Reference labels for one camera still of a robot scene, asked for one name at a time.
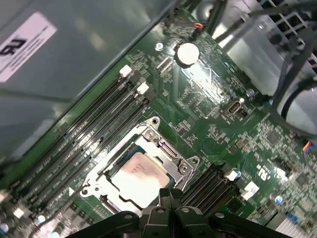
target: screw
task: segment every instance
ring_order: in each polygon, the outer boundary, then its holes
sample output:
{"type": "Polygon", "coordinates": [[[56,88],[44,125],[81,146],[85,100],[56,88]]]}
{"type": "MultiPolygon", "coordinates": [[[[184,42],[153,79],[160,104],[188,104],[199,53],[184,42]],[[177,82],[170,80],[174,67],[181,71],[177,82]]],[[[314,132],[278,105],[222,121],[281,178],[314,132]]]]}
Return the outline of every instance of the screw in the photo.
{"type": "Polygon", "coordinates": [[[224,215],[222,213],[219,213],[219,212],[217,212],[215,214],[215,216],[218,217],[218,218],[224,218],[224,215]]]}
{"type": "Polygon", "coordinates": [[[163,48],[164,48],[164,45],[163,45],[163,43],[161,43],[161,42],[158,42],[158,43],[155,45],[155,50],[156,50],[156,51],[161,51],[161,50],[163,50],[163,48]]]}
{"type": "Polygon", "coordinates": [[[259,24],[259,28],[260,29],[265,29],[266,28],[266,22],[261,22],[260,24],[259,24]]]}
{"type": "Polygon", "coordinates": [[[179,169],[181,172],[184,173],[184,172],[187,172],[188,167],[186,164],[182,164],[182,165],[180,165],[179,169]]]}
{"type": "Polygon", "coordinates": [[[145,137],[149,140],[153,139],[154,137],[154,134],[153,134],[153,131],[151,130],[148,130],[146,133],[145,133],[145,137]]]}
{"type": "Polygon", "coordinates": [[[187,207],[183,207],[182,209],[180,209],[182,212],[184,213],[189,213],[189,209],[187,207]]]}
{"type": "Polygon", "coordinates": [[[246,94],[247,94],[248,98],[251,98],[254,96],[254,90],[252,88],[248,88],[246,91],[246,94]]]}

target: vent grille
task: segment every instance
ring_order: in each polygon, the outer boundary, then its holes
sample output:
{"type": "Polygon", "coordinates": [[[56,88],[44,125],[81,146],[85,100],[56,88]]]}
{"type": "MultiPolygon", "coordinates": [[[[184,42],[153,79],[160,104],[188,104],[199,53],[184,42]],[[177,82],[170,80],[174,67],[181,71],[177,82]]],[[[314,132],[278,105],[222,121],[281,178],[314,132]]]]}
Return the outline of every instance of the vent grille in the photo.
{"type": "MultiPolygon", "coordinates": [[[[276,6],[288,5],[285,0],[257,0],[263,9],[276,6]]],[[[276,27],[282,32],[287,40],[293,36],[297,36],[298,33],[311,26],[316,22],[312,16],[316,16],[317,11],[310,14],[307,12],[290,12],[288,14],[279,14],[270,16],[275,22],[276,27]]],[[[299,39],[299,47],[303,47],[304,42],[299,39]]],[[[317,49],[312,53],[308,59],[308,63],[312,66],[313,71],[317,74],[317,49]]]]}

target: sticker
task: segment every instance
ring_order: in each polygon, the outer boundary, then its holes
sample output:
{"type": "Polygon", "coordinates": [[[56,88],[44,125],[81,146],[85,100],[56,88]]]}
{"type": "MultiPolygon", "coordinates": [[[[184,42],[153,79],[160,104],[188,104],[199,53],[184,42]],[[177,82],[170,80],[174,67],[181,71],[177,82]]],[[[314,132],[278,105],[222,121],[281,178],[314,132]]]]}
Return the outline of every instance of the sticker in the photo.
{"type": "Polygon", "coordinates": [[[6,82],[55,32],[39,12],[0,45],[0,83],[6,82]]]}

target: ram slot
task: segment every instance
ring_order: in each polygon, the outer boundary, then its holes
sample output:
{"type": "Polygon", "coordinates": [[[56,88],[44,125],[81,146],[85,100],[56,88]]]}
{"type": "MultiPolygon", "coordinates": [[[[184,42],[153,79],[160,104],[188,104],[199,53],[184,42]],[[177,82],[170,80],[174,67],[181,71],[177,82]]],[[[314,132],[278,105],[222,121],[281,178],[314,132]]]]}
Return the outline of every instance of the ram slot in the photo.
{"type": "MultiPolygon", "coordinates": [[[[77,159],[78,156],[84,155],[86,151],[89,150],[92,145],[97,143],[104,136],[104,134],[113,126],[116,120],[124,115],[127,108],[133,105],[135,100],[136,98],[135,98],[135,95],[133,94],[133,95],[130,95],[119,106],[114,105],[116,107],[116,110],[113,112],[113,114],[111,114],[110,118],[107,119],[107,121],[102,125],[102,128],[100,128],[100,130],[97,133],[95,133],[84,144],[82,144],[79,147],[76,147],[76,149],[74,149],[70,155],[65,154],[64,155],[65,157],[59,158],[58,160],[64,160],[63,158],[67,158],[67,160],[65,160],[67,163],[64,163],[63,166],[59,166],[60,170],[55,169],[55,173],[53,174],[53,176],[50,176],[48,184],[42,183],[41,180],[39,180],[39,182],[41,182],[41,185],[38,185],[37,189],[33,190],[33,191],[36,191],[39,195],[38,196],[35,195],[34,197],[32,197],[31,202],[38,200],[37,197],[42,197],[43,194],[45,194],[46,191],[52,187],[52,184],[56,182],[56,180],[59,180],[61,176],[63,176],[64,172],[67,170],[69,166],[72,165],[72,163],[77,159]]],[[[107,112],[110,113],[112,110],[113,108],[109,108],[107,112]]]]}
{"type": "Polygon", "coordinates": [[[222,172],[210,166],[185,192],[182,204],[197,207],[208,216],[232,198],[235,190],[235,185],[224,178],[222,172]]]}
{"type": "Polygon", "coordinates": [[[78,133],[81,132],[87,126],[87,122],[94,118],[101,108],[107,107],[111,102],[111,96],[115,93],[116,89],[122,84],[122,79],[118,78],[115,80],[98,98],[93,104],[79,117],[69,129],[57,139],[54,144],[41,156],[35,165],[33,165],[28,171],[25,172],[25,176],[20,178],[12,185],[16,187],[16,191],[22,190],[25,186],[33,182],[33,179],[41,171],[44,170],[52,162],[52,158],[56,153],[63,150],[68,145],[67,141],[74,138],[78,133]]]}
{"type": "MultiPolygon", "coordinates": [[[[85,143],[82,143],[82,139],[86,138],[86,136],[94,132],[94,129],[98,125],[103,125],[103,129],[111,123],[112,118],[115,117],[115,114],[111,113],[114,109],[120,107],[121,110],[124,110],[126,103],[123,103],[123,106],[118,106],[118,104],[123,99],[125,99],[128,94],[128,91],[122,91],[119,95],[117,95],[115,99],[112,101],[111,106],[105,108],[102,111],[102,113],[97,118],[95,118],[92,124],[88,128],[86,128],[81,134],[79,134],[76,137],[76,139],[69,144],[68,148],[65,151],[63,151],[61,154],[58,155],[58,157],[56,157],[55,161],[50,166],[50,168],[47,171],[43,172],[40,176],[38,176],[36,180],[34,179],[34,181],[36,181],[35,184],[32,185],[29,189],[25,188],[23,191],[21,191],[22,195],[27,194],[25,197],[26,200],[31,198],[31,196],[33,196],[35,193],[40,193],[42,191],[41,188],[44,188],[46,186],[45,183],[49,182],[54,177],[59,176],[59,174],[62,173],[63,169],[72,163],[74,157],[76,157],[77,154],[89,148],[91,146],[91,142],[95,138],[99,139],[101,137],[100,134],[102,133],[102,131],[95,133],[94,135],[92,135],[92,138],[90,138],[90,140],[86,141],[85,143]]],[[[129,98],[130,101],[134,101],[134,95],[130,95],[129,98]]]]}
{"type": "Polygon", "coordinates": [[[48,194],[45,196],[45,198],[39,198],[37,201],[37,204],[33,205],[33,211],[42,211],[44,208],[48,207],[55,199],[67,188],[69,187],[69,184],[74,181],[76,177],[78,177],[80,174],[82,174],[87,167],[90,165],[91,161],[97,157],[105,148],[107,148],[111,141],[120,135],[122,131],[132,122],[134,119],[138,116],[138,114],[146,108],[148,105],[149,101],[147,99],[143,100],[137,108],[132,110],[128,116],[126,116],[126,119],[124,120],[123,123],[121,123],[119,126],[116,127],[116,129],[111,132],[111,135],[107,138],[104,139],[98,147],[89,154],[87,157],[88,159],[85,160],[82,164],[80,164],[76,170],[65,180],[63,181],[62,186],[59,187],[58,189],[53,189],[51,194],[48,194]]]}

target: dimm slot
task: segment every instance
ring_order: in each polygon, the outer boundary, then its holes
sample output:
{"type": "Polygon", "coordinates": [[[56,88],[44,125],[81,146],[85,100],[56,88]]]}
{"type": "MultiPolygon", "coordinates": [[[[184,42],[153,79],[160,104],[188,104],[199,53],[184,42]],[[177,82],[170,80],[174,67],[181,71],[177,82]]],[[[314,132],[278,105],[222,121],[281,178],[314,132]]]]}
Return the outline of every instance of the dimm slot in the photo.
{"type": "Polygon", "coordinates": [[[81,148],[85,146],[85,144],[80,144],[80,139],[85,138],[93,129],[98,126],[100,123],[103,123],[103,119],[108,116],[108,114],[111,113],[111,111],[117,107],[117,103],[121,102],[127,95],[129,91],[121,91],[120,94],[118,94],[112,101],[111,106],[106,107],[103,109],[103,111],[100,113],[99,116],[97,116],[90,125],[80,134],[78,135],[74,141],[70,142],[68,147],[66,148],[66,151],[61,152],[61,154],[58,155],[58,159],[56,159],[53,164],[50,166],[48,171],[45,171],[41,175],[38,175],[37,178],[34,178],[33,180],[39,181],[39,183],[35,182],[33,186],[31,186],[28,190],[26,188],[20,192],[20,194],[25,195],[28,194],[26,199],[29,199],[35,192],[37,192],[41,187],[44,186],[44,182],[48,182],[51,180],[51,177],[49,174],[54,175],[58,173],[58,170],[63,169],[64,166],[67,166],[68,163],[72,160],[73,156],[76,155],[76,152],[80,151],[81,148]]]}
{"type": "Polygon", "coordinates": [[[21,190],[26,186],[27,184],[24,184],[26,180],[30,179],[30,175],[33,176],[35,175],[36,171],[41,168],[44,169],[47,164],[49,163],[48,161],[44,161],[45,158],[52,156],[52,151],[53,153],[58,151],[59,148],[62,148],[65,146],[64,143],[64,136],[71,134],[76,128],[78,128],[79,125],[83,124],[85,121],[87,121],[91,115],[94,114],[94,112],[98,111],[100,107],[103,107],[104,103],[107,102],[107,99],[113,92],[122,84],[122,79],[117,79],[115,80],[98,98],[95,100],[91,106],[83,113],[81,117],[79,117],[73,124],[72,126],[69,127],[69,129],[61,135],[53,144],[52,146],[46,150],[43,155],[41,156],[41,159],[39,159],[30,169],[28,169],[25,172],[25,176],[20,178],[18,181],[15,181],[12,185],[11,188],[16,188],[17,191],[21,190]]]}
{"type": "Polygon", "coordinates": [[[210,166],[185,192],[182,204],[199,208],[204,216],[210,215],[217,207],[234,196],[235,189],[235,185],[223,178],[217,168],[210,166]]]}
{"type": "Polygon", "coordinates": [[[91,153],[91,155],[89,156],[89,159],[83,162],[83,164],[79,166],[79,168],[74,172],[74,174],[72,174],[64,182],[61,188],[54,190],[54,193],[51,194],[48,199],[42,201],[39,206],[36,206],[36,207],[34,206],[34,209],[37,211],[42,211],[45,207],[51,204],[59,196],[59,194],[63,192],[69,186],[69,184],[74,180],[74,178],[78,177],[81,173],[83,173],[83,171],[89,166],[91,160],[95,158],[96,156],[98,156],[98,154],[102,152],[103,149],[109,145],[109,143],[113,140],[113,138],[118,136],[127,127],[127,125],[138,116],[138,114],[147,106],[148,103],[149,101],[145,99],[142,102],[142,104],[139,105],[132,113],[130,113],[128,118],[120,126],[118,126],[115,131],[112,132],[111,136],[107,140],[104,140],[99,145],[99,147],[93,153],[91,153]]]}
{"type": "MultiPolygon", "coordinates": [[[[130,100],[126,100],[125,103],[123,103],[122,105],[120,105],[119,110],[116,111],[117,113],[113,114],[111,118],[109,118],[108,122],[103,125],[103,127],[101,128],[101,130],[95,134],[95,136],[93,138],[91,138],[88,142],[86,142],[84,148],[87,150],[89,149],[89,147],[95,143],[97,143],[100,138],[115,124],[116,119],[120,118],[124,115],[125,111],[127,109],[129,109],[133,103],[137,100],[137,98],[134,97],[134,95],[131,95],[131,99],[130,100]]],[[[51,192],[51,190],[54,187],[54,183],[58,182],[60,180],[60,176],[62,176],[64,174],[64,172],[67,170],[68,166],[70,166],[71,162],[73,162],[74,160],[76,160],[79,156],[82,156],[83,154],[86,153],[85,149],[82,149],[80,151],[78,151],[77,153],[75,153],[73,155],[73,158],[69,161],[69,163],[67,164],[67,166],[64,166],[63,169],[61,171],[59,171],[55,176],[54,179],[49,182],[49,184],[47,184],[46,186],[43,186],[43,189],[40,191],[38,196],[35,196],[31,199],[31,202],[36,203],[37,201],[39,201],[39,199],[42,199],[47,196],[47,194],[49,194],[51,192]]]]}

